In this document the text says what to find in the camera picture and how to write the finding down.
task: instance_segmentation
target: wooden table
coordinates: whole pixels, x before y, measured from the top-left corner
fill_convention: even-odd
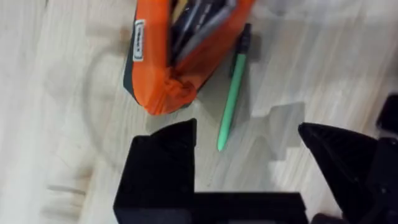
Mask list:
[[[184,110],[152,117],[122,87],[134,0],[0,1],[0,223],[116,223],[133,136],[198,120],[197,191],[299,191],[339,209],[302,121],[377,136],[398,90],[395,0],[258,0],[230,140],[216,150],[226,58]]]

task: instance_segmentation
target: orange pencil case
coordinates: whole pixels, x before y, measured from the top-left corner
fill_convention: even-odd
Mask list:
[[[153,115],[191,103],[234,46],[254,1],[188,1],[176,29],[173,1],[137,0],[124,87]]]

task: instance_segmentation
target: white tag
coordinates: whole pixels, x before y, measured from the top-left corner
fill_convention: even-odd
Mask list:
[[[144,60],[144,28],[145,20],[140,19],[135,22],[134,46],[132,51],[132,61],[141,62]]]

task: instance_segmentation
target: black plastic object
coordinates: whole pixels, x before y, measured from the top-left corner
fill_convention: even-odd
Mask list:
[[[377,140],[345,129],[303,123],[298,127],[350,223],[358,223],[375,201],[366,188]]]
[[[390,95],[377,119],[380,129],[398,134],[398,95]]]
[[[349,224],[348,222],[324,214],[317,214],[311,221],[311,224]]]
[[[298,131],[349,223],[398,223],[397,140],[320,124]]]
[[[113,207],[119,224],[308,223],[298,193],[195,193],[196,126],[191,119],[133,139]]]

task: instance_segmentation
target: pen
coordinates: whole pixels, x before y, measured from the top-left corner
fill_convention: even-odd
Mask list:
[[[229,87],[228,98],[224,109],[223,119],[221,120],[220,132],[218,133],[217,148],[222,151],[228,140],[229,129],[231,127],[235,104],[239,95],[244,67],[246,64],[246,55],[249,51],[251,41],[251,24],[246,24],[238,40],[236,47],[236,60],[234,64],[231,86]]]

